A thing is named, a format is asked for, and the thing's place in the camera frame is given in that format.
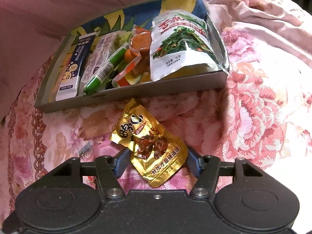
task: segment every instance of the pink fabric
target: pink fabric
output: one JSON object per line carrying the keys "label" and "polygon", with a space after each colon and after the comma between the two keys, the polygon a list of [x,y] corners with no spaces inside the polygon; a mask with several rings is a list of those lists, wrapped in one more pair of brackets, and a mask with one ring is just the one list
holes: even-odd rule
{"label": "pink fabric", "polygon": [[[312,229],[312,204],[301,170],[312,161],[312,17],[288,0],[208,0],[205,5],[229,53],[226,88],[143,99],[144,106],[201,155],[223,161],[245,157],[286,184],[301,203],[294,230],[306,233]],[[7,174],[0,182],[0,221],[22,189],[78,156],[87,142],[94,146],[84,161],[121,149],[109,135],[127,101],[49,114],[33,107],[49,61],[21,90],[0,128],[0,168]],[[92,180],[84,179],[91,186]],[[131,166],[119,182],[126,192],[150,189]],[[189,191],[195,182],[183,167],[159,189]],[[228,183],[221,178],[218,189]]]}

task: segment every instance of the orange food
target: orange food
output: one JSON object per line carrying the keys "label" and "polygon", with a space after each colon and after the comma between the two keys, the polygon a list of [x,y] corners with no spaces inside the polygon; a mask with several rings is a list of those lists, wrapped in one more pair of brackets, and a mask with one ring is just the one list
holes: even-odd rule
{"label": "orange food", "polygon": [[143,56],[138,64],[132,69],[133,74],[140,75],[149,70],[149,56]]}
{"label": "orange food", "polygon": [[130,49],[124,53],[124,60],[126,63],[130,63],[135,57],[137,56]]}
{"label": "orange food", "polygon": [[138,50],[142,56],[149,55],[152,43],[151,31],[141,27],[135,27],[135,35],[132,37],[130,46]]}

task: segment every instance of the barcode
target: barcode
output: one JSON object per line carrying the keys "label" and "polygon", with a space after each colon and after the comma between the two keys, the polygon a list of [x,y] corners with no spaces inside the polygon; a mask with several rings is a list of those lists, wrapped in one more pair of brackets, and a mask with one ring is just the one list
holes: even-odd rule
{"label": "barcode", "polygon": [[112,72],[113,69],[114,69],[114,65],[109,62],[107,66],[105,66],[103,71],[98,74],[97,77],[99,78],[101,83],[103,83],[103,81],[106,79],[106,77],[109,76],[110,72]]}
{"label": "barcode", "polygon": [[81,153],[87,151],[87,150],[90,149],[90,148],[91,148],[91,143],[88,142],[85,146],[82,147],[81,150],[78,151],[78,154],[80,155]]}

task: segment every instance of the white snack bag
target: white snack bag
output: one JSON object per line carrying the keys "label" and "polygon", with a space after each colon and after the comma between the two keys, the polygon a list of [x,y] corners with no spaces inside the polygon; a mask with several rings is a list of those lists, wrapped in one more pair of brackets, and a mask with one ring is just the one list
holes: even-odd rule
{"label": "white snack bag", "polygon": [[152,81],[189,65],[207,64],[212,71],[219,70],[203,19],[184,10],[173,10],[155,17],[152,26]]}
{"label": "white snack bag", "polygon": [[87,83],[99,67],[116,51],[119,45],[118,32],[108,33],[101,37],[85,67],[81,83]]}

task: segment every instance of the snack box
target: snack box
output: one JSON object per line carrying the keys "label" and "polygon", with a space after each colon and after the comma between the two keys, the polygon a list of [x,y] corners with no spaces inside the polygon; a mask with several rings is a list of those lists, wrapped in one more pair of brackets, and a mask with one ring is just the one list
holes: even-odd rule
{"label": "snack box", "polygon": [[[158,1],[162,2],[164,0],[151,0],[138,5],[144,6],[149,3],[148,7],[152,7],[154,4],[157,5]],[[134,7],[137,9],[138,5],[132,6],[130,7],[130,9]],[[103,102],[130,99],[132,97],[144,98],[199,90],[211,90],[225,87],[227,72],[229,71],[227,50],[224,46],[223,40],[219,32],[217,31],[209,16],[209,13],[206,12],[206,10],[204,10],[203,13],[205,21],[207,22],[207,25],[209,27],[208,33],[210,44],[220,65],[224,68],[224,70],[192,76],[184,76],[179,78],[163,79],[156,82],[139,83],[109,90],[101,90],[87,98],[84,98],[82,93],[79,92],[78,96],[76,97],[49,102],[50,92],[54,87],[55,81],[59,74],[60,66],[62,65],[66,55],[68,55],[67,53],[70,48],[72,48],[72,43],[76,38],[76,36],[68,34],[55,55],[53,56],[53,59],[47,69],[46,75],[38,91],[38,95],[35,101],[35,108],[39,109],[44,113],[50,113],[64,109],[79,108],[82,106],[93,105]],[[123,26],[122,29],[115,26],[113,27],[113,29],[131,30],[134,23],[135,21],[130,18],[128,23]]]}

